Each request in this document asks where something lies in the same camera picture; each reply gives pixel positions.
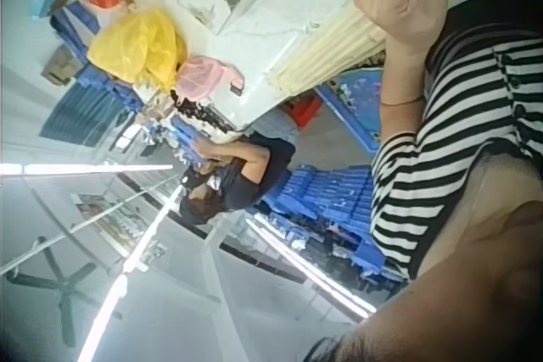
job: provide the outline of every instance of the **pipe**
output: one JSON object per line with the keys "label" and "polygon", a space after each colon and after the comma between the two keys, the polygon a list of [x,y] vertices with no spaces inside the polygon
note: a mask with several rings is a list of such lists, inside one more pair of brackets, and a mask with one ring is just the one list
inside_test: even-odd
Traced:
{"label": "pipe", "polygon": [[[132,201],[133,199],[141,197],[146,192],[153,191],[154,189],[160,187],[161,185],[165,184],[169,180],[172,180],[172,179],[174,179],[176,177],[178,177],[177,174],[173,175],[170,178],[166,178],[165,180],[159,182],[158,184],[155,184],[152,187],[143,188],[141,192],[138,192],[137,194],[134,194],[129,198],[125,198],[122,201],[120,201],[119,203],[117,203],[116,205],[114,205],[113,207],[111,207],[109,209],[106,209],[104,212],[101,212],[100,214],[96,214],[92,218],[90,218],[88,220],[84,220],[83,222],[75,225],[73,228],[70,229],[70,234],[74,234],[77,231],[83,229],[85,226],[89,226],[89,225],[93,224],[97,220],[103,218],[105,215],[111,214],[113,211],[117,210],[118,208],[123,206],[125,203],[128,203],[128,202]],[[34,248],[29,250],[28,252],[21,254],[17,258],[13,259],[12,261],[10,261],[7,264],[0,267],[0,276],[3,276],[5,273],[8,273],[10,270],[14,269],[15,267],[17,267],[21,263],[23,263],[26,260],[30,259],[31,257],[37,255],[43,249],[49,248],[50,246],[53,246],[55,243],[62,241],[65,237],[66,236],[64,235],[64,233],[60,233],[56,237],[54,237],[52,239],[49,239],[44,243],[40,243],[39,245],[36,245]]]}

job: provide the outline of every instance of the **pink bag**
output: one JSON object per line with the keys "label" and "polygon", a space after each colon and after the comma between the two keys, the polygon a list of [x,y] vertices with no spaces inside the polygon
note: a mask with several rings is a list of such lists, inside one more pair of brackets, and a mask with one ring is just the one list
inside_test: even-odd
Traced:
{"label": "pink bag", "polygon": [[241,95],[244,85],[243,76],[233,66],[210,57],[192,57],[177,73],[176,94],[181,100],[198,102],[215,89]]}

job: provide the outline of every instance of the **person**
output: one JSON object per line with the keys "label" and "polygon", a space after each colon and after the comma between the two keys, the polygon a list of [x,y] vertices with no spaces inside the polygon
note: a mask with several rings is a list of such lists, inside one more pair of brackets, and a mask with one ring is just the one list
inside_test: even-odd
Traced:
{"label": "person", "polygon": [[[260,199],[281,178],[296,152],[298,127],[282,110],[273,109],[257,119],[245,137],[225,144],[204,138],[193,140],[192,148],[204,159],[214,160],[197,169],[202,175],[193,176],[201,184],[191,184],[191,191],[182,199],[179,212],[193,225],[206,224],[219,213],[245,209]],[[212,175],[213,188],[206,181]]]}
{"label": "person", "polygon": [[354,1],[387,32],[372,237],[412,282],[305,360],[543,360],[538,0]]}

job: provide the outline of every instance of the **striped shirt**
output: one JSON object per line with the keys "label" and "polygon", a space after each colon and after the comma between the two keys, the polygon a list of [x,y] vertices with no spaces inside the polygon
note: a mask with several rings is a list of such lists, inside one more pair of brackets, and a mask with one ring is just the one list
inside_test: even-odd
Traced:
{"label": "striped shirt", "polygon": [[423,125],[372,163],[372,236],[402,273],[424,256],[484,153],[543,165],[543,38],[486,25],[444,40],[431,60]]}

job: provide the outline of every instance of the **black shirt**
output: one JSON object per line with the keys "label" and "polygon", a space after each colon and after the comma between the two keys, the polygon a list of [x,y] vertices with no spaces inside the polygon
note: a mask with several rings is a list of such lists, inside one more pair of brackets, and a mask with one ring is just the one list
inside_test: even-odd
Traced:
{"label": "black shirt", "polygon": [[259,184],[241,174],[245,160],[234,159],[228,165],[220,186],[226,209],[244,209],[257,203],[279,180],[296,152],[293,144],[283,139],[270,139],[258,132],[254,132],[247,142],[267,148],[270,151],[270,161]]}

